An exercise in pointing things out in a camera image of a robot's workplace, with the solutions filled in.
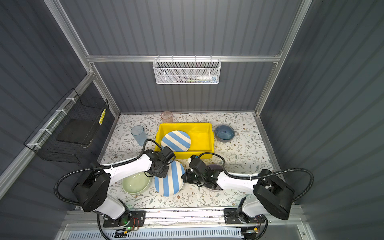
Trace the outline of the blue white striped plate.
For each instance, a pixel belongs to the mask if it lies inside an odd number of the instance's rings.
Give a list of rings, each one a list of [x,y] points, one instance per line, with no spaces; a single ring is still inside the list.
[[[155,177],[155,188],[157,192],[164,197],[176,195],[184,185],[182,179],[184,173],[185,169],[180,162],[172,162],[165,178]]]
[[[191,144],[191,137],[183,131],[169,132],[161,140],[161,146],[168,147],[173,152],[187,152]]]

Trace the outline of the light green bowl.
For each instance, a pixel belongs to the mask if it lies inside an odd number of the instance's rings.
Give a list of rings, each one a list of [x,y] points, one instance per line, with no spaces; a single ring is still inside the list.
[[[151,178],[147,177],[144,172],[131,175],[122,180],[123,190],[131,195],[143,192],[150,184]]]

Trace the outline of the yellow plastic bin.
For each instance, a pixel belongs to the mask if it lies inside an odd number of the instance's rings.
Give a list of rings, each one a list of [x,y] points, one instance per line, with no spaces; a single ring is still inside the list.
[[[192,155],[214,152],[214,132],[210,123],[169,123],[160,124],[156,135],[156,142],[161,145],[162,138],[169,132],[186,132],[192,140],[190,149],[187,152],[174,152],[177,160],[188,159]]]

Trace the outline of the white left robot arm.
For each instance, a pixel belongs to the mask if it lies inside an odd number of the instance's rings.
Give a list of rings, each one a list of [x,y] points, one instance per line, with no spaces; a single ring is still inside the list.
[[[128,216],[128,208],[110,195],[115,183],[139,173],[165,178],[171,161],[176,158],[174,152],[164,147],[160,151],[145,150],[135,159],[107,166],[103,170],[87,170],[73,186],[73,194],[84,212],[96,212],[113,220]]]

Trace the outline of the lavender bowl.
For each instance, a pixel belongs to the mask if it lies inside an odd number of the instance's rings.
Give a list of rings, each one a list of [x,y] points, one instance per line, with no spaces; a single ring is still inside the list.
[[[217,164],[210,164],[210,165],[208,165],[208,168],[209,168],[209,171],[211,171],[211,172],[222,172],[223,171],[223,167],[221,165],[217,165]]]

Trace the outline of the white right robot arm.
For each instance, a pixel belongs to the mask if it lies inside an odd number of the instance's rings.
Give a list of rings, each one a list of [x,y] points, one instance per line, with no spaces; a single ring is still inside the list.
[[[260,179],[252,176],[231,175],[221,168],[206,165],[200,157],[191,156],[190,168],[182,175],[184,183],[211,190],[236,190],[245,192],[246,197],[236,209],[235,216],[241,223],[249,223],[270,214],[280,220],[288,220],[295,191],[272,172],[262,170]]]

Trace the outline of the dark blue bowl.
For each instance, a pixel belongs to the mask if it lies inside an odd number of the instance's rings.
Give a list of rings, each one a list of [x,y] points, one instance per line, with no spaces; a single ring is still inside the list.
[[[219,142],[227,143],[235,137],[235,130],[228,125],[219,125],[215,128],[214,134]]]

